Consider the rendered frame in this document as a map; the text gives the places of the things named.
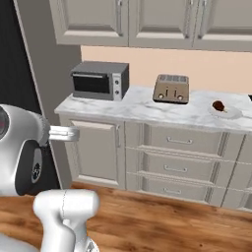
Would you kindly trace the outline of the beige base cupboard door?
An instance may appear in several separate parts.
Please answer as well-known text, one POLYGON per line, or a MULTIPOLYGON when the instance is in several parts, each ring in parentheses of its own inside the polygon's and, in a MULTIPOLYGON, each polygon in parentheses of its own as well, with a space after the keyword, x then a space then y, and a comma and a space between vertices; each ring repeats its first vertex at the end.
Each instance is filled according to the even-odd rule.
POLYGON ((65 144, 72 180, 110 188, 126 188, 124 123, 61 115, 63 126, 80 130, 78 142, 65 144), (116 125, 120 125, 120 148, 116 125))

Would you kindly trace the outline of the white plate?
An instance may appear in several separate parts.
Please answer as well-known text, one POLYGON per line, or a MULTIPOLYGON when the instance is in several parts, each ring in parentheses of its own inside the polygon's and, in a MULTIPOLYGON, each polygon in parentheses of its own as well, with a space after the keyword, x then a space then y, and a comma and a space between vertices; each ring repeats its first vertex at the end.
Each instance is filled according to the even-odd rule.
POLYGON ((224 108, 224 111, 218 111, 216 110, 212 105, 208 107, 208 111, 215 117, 221 118, 221 119, 238 119, 243 116, 242 111, 238 108, 235 108, 234 106, 227 105, 224 108))

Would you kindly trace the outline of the beige drawer front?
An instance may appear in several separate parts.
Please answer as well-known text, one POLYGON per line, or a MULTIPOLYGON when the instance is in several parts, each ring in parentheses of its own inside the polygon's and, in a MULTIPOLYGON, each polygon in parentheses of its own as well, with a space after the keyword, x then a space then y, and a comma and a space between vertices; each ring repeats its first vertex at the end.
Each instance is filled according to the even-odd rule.
POLYGON ((161 126, 144 127, 144 144, 164 149, 221 156, 226 138, 227 134, 223 132, 161 126), (167 142, 166 137, 177 140, 191 139, 194 143, 192 145, 172 144, 167 142))
POLYGON ((149 153, 143 153, 141 166, 142 172, 207 182, 215 182, 217 180, 219 170, 220 164, 217 161, 201 160, 191 157, 155 155, 149 153), (174 168, 186 167, 188 168, 188 171, 186 173, 166 171, 163 169, 164 165, 174 168))
POLYGON ((239 162, 252 163, 252 135, 246 135, 238 155, 239 162))
POLYGON ((229 187, 237 190, 252 190, 252 164, 237 163, 229 187))
POLYGON ((162 194, 167 197, 187 199, 191 201, 210 202, 213 194, 213 189, 208 186, 189 185, 184 183, 177 183, 164 180, 154 180, 150 178, 143 178, 142 189, 146 192, 162 194), (163 192, 163 188, 169 190, 181 190, 181 195, 168 194, 163 192))
POLYGON ((252 192, 228 189, 222 206, 228 209, 252 213, 252 192))

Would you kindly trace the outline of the black fridge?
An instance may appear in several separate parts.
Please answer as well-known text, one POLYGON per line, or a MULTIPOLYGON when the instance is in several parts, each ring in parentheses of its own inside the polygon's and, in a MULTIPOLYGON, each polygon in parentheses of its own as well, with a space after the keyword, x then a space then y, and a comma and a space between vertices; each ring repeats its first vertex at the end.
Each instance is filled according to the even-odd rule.
POLYGON ((0 0, 0 196, 58 189, 49 145, 32 135, 41 108, 13 0, 0 0))

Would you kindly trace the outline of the beige wall cupboard door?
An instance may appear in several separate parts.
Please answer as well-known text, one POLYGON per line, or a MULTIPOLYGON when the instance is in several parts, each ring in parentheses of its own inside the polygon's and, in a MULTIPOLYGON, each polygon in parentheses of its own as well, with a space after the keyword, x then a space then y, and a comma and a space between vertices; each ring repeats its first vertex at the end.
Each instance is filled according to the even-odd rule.
POLYGON ((129 0, 129 46, 190 49, 199 0, 193 0, 190 36, 184 37, 187 0, 129 0))
POLYGON ((59 44, 128 46, 129 0, 122 0, 122 31, 117 33, 117 0, 49 0, 59 44))
POLYGON ((199 0, 193 47, 199 50, 252 52, 252 0, 207 0, 204 35, 199 0))

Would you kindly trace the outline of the grey toaster oven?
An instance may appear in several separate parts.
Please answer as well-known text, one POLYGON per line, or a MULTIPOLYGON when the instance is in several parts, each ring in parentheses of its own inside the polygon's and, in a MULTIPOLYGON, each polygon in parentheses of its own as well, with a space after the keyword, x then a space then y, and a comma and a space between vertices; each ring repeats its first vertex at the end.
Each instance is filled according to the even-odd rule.
POLYGON ((120 101, 129 89, 129 64, 84 61, 71 77, 74 97, 120 101))

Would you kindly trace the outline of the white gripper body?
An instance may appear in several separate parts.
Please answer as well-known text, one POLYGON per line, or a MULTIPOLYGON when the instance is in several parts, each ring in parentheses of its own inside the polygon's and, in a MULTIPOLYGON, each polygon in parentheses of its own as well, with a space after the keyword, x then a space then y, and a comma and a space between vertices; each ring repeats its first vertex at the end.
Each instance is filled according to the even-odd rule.
POLYGON ((80 138, 80 130, 75 126, 51 126, 49 139, 51 141, 77 142, 80 138))

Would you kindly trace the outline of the brown steak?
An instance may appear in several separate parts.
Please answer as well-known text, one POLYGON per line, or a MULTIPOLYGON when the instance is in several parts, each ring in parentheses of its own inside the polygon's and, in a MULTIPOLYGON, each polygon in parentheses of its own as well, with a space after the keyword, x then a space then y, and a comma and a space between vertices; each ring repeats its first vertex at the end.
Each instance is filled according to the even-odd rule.
POLYGON ((214 101, 212 107, 217 111, 226 112, 225 106, 220 100, 214 101))

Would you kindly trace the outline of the silver toaster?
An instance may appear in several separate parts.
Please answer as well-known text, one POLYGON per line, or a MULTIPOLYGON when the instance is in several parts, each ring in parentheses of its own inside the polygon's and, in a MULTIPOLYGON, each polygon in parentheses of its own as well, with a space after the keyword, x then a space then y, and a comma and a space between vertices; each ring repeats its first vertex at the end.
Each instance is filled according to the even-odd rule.
POLYGON ((189 78, 181 75, 159 74, 154 88, 153 101, 187 104, 189 102, 189 78))

